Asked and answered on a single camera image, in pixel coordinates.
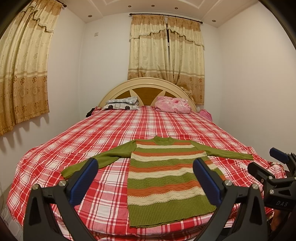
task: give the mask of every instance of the white wall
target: white wall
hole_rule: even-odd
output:
[[[261,3],[219,28],[224,83],[220,127],[263,158],[296,152],[296,50]]]
[[[0,136],[0,184],[5,190],[12,182],[21,157],[79,121],[78,75],[85,23],[63,9],[51,41],[48,59],[50,113],[16,125]]]
[[[81,118],[112,88],[127,80],[131,19],[128,13],[122,13],[86,24],[80,61]],[[204,107],[218,123],[222,80],[219,33],[217,28],[207,24],[201,25],[201,31],[205,43]]]

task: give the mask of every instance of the bed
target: bed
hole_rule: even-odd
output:
[[[101,110],[108,99],[138,96],[139,110]],[[188,99],[190,114],[181,115],[155,111],[152,107],[157,96]],[[190,139],[211,147],[249,153],[254,161],[272,172],[277,178],[284,177],[281,165],[262,159],[252,147],[240,143],[214,123],[196,112],[194,103],[176,85],[155,78],[137,78],[125,81],[111,90],[93,111],[50,141],[29,150],[17,165],[7,205],[12,217],[23,223],[26,203],[33,184],[42,187],[56,185],[60,172],[72,164],[107,151],[133,139],[150,139],[154,136]],[[227,179],[235,185],[262,185],[247,172],[248,160],[213,157]],[[127,174],[129,159],[122,158],[100,169],[88,189],[82,203],[75,210],[97,240],[192,240],[201,231],[211,214],[189,218],[172,224],[152,228],[131,228],[128,225]],[[231,226],[238,205],[234,206],[227,226]],[[57,208],[54,215],[65,237],[71,239]]]

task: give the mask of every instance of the pink floral pillow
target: pink floral pillow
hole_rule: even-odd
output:
[[[170,113],[189,114],[191,107],[188,101],[182,98],[158,96],[155,102],[155,110]]]

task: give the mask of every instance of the bedspread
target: bedspread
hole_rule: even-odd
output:
[[[60,172],[97,153],[107,151],[133,139],[151,139],[154,136],[186,139],[211,147],[252,154],[254,160],[277,178],[284,172],[279,164],[269,162],[256,154],[221,128],[197,113],[175,114],[140,107],[138,111],[96,110],[50,141],[29,150],[17,165],[8,207],[13,218],[23,224],[30,189],[35,183],[42,187],[56,185]],[[227,179],[235,185],[262,185],[247,172],[249,160],[233,160],[209,156]],[[130,228],[127,209],[127,177],[129,159],[121,158],[98,171],[82,203],[75,210],[87,228],[98,240],[190,240],[206,224],[211,214],[189,218],[152,228]],[[62,233],[71,239],[56,205],[54,215]],[[238,210],[235,205],[230,226]]]

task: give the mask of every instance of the sweater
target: sweater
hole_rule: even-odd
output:
[[[253,160],[249,154],[158,136],[127,142],[93,158],[98,160],[99,168],[120,157],[131,159],[127,183],[130,226],[153,227],[205,215],[216,209],[209,203],[192,169],[193,161],[202,158],[224,180],[223,173],[207,155]],[[86,161],[64,169],[63,177],[70,177]]]

